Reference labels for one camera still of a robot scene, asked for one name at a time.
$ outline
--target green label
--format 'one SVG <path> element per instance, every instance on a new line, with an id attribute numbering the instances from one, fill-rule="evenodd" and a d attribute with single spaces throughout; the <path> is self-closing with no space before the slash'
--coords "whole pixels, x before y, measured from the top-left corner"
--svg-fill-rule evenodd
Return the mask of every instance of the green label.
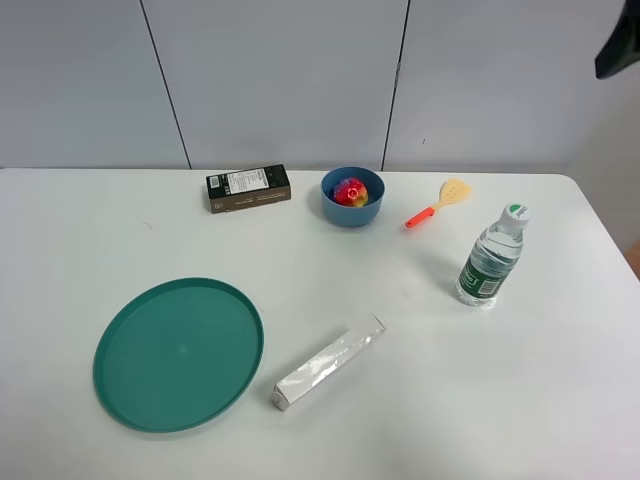
<path id="1" fill-rule="evenodd" d="M 462 289 L 472 297 L 491 298 L 496 296 L 505 278 L 507 277 L 485 275 L 471 264 L 471 258 L 469 258 L 462 269 L 459 280 Z"/>

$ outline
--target bowl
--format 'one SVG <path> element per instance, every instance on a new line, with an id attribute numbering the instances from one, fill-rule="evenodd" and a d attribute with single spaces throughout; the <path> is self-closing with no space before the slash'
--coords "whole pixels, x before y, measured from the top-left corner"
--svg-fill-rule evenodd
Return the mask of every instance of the bowl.
<path id="1" fill-rule="evenodd" d="M 333 187 L 347 178 L 357 178 L 367 188 L 369 200 L 363 207 L 345 207 L 333 201 Z M 322 209 L 325 217 L 339 227 L 361 227 L 371 222 L 380 211 L 384 182 L 371 170 L 362 167 L 340 167 L 322 179 Z"/>

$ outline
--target silver package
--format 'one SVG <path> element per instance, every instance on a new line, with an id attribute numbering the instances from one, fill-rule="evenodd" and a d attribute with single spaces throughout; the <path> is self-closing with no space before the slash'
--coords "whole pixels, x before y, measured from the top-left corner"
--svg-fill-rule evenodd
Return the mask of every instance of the silver package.
<path id="1" fill-rule="evenodd" d="M 273 387 L 271 400 L 276 407 L 285 411 L 293 402 L 376 341 L 386 330 L 382 322 L 375 315 L 371 315 L 280 380 Z"/>

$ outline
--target table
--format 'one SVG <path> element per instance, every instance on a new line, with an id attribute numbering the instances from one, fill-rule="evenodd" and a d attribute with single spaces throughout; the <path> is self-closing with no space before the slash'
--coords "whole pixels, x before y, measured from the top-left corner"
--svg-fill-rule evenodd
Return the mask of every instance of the table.
<path id="1" fill-rule="evenodd" d="M 383 173 L 369 226 L 328 224 L 323 172 L 293 199 L 212 215 L 204 171 L 0 171 L 0 478 L 637 479 L 640 284 L 577 185 L 456 174 L 474 193 L 408 232 L 446 173 Z M 533 213 L 488 312 L 452 284 L 505 204 Z M 265 327 L 244 396 L 153 435 L 93 391 L 96 345 L 142 291 L 186 276 L 246 293 Z M 285 413 L 274 383 L 375 312 L 388 331 Z"/>

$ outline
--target orange spatula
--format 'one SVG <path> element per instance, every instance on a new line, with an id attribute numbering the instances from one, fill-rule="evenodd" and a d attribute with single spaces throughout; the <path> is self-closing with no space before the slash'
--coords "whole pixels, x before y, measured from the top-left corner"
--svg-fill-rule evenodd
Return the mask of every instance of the orange spatula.
<path id="1" fill-rule="evenodd" d="M 471 187 L 457 178 L 451 178 L 445 182 L 440 188 L 440 201 L 429 208 L 424 209 L 418 215 L 413 217 L 405 226 L 413 228 L 422 222 L 425 218 L 432 217 L 435 213 L 445 205 L 452 205 L 461 202 L 469 196 Z"/>

